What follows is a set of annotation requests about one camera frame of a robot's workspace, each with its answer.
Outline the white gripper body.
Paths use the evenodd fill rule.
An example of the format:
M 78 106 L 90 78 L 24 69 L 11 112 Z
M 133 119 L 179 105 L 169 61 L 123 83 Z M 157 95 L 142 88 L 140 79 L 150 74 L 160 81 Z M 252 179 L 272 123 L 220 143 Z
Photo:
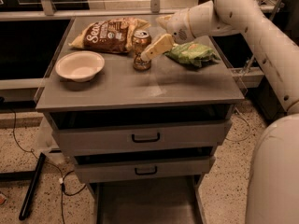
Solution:
M 195 39 L 190 22 L 191 13 L 191 8 L 182 9 L 171 15 L 166 23 L 166 31 L 173 36 L 178 44 L 191 42 Z

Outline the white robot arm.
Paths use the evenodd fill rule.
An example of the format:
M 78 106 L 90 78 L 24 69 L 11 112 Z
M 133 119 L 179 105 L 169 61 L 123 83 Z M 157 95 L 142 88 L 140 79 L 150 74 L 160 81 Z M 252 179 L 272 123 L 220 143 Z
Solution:
M 254 148 L 245 224 L 299 224 L 299 47 L 256 0 L 212 0 L 158 23 L 166 34 L 141 53 L 144 61 L 203 35 L 242 34 L 287 113 L 264 130 Z

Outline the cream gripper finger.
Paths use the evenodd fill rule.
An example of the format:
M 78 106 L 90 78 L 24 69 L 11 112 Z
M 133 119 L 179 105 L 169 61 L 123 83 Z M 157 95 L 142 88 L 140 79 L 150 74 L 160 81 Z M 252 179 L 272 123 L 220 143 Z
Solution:
M 165 16 L 160 16 L 156 19 L 156 22 L 163 28 L 163 29 L 167 29 L 167 24 L 170 21 L 170 19 L 172 18 L 171 15 L 165 15 Z
M 157 35 L 152 42 L 141 52 L 141 60 L 151 61 L 155 57 L 170 51 L 174 46 L 173 36 L 170 34 Z

